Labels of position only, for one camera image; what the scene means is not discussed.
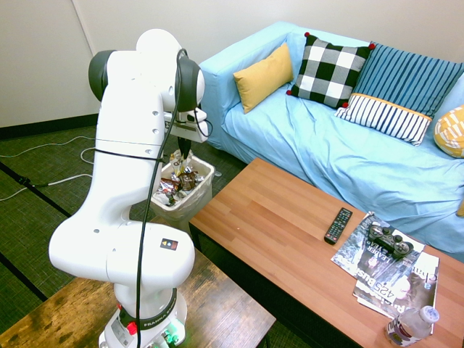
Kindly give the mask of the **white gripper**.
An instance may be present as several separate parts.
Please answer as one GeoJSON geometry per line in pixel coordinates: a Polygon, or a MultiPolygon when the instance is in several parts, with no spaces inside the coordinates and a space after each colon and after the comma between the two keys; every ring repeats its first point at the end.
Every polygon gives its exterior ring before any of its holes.
{"type": "Polygon", "coordinates": [[[181,112],[174,118],[170,135],[178,137],[181,157],[187,159],[191,150],[191,141],[203,143],[209,137],[207,114],[200,108],[181,112]]]}

